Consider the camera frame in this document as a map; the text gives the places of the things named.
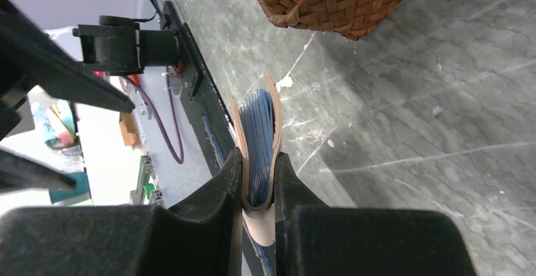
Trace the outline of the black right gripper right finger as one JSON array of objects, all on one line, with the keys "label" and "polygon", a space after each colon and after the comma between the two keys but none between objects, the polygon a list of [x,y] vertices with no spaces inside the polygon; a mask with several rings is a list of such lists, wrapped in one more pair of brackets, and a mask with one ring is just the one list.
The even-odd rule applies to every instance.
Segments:
[{"label": "black right gripper right finger", "polygon": [[468,248],[444,213],[330,207],[277,155],[278,275],[475,275]]}]

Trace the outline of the blue credit cards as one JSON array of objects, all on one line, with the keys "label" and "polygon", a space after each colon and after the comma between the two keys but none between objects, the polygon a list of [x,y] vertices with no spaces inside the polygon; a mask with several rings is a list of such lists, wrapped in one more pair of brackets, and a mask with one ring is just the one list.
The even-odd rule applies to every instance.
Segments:
[{"label": "blue credit cards", "polygon": [[248,202],[261,206],[268,198],[271,160],[274,150],[272,99],[267,90],[259,89],[239,107],[249,156]]}]

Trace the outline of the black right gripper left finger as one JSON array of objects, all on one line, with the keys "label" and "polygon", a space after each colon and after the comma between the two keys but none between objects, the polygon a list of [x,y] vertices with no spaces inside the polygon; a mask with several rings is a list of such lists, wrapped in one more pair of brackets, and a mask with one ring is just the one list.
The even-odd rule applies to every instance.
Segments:
[{"label": "black right gripper left finger", "polygon": [[2,275],[240,275],[242,156],[170,208],[23,207],[1,217]]}]

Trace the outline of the tan leather card holder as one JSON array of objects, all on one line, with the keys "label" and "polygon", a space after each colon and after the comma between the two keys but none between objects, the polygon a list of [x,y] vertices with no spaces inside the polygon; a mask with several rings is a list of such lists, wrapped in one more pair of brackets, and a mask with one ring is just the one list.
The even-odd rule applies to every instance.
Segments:
[{"label": "tan leather card holder", "polygon": [[236,146],[242,156],[241,199],[243,217],[252,239],[261,246],[276,240],[274,181],[281,151],[283,110],[271,76],[266,86],[242,104],[231,97]]}]

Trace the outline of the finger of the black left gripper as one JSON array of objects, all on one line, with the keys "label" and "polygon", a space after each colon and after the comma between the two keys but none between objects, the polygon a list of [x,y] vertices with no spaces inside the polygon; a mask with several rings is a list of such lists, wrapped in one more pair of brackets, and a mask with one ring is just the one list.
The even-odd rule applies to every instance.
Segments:
[{"label": "finger of the black left gripper", "polygon": [[58,47],[10,0],[1,0],[1,137],[21,121],[18,108],[40,86],[51,97],[131,112],[131,100]]}]

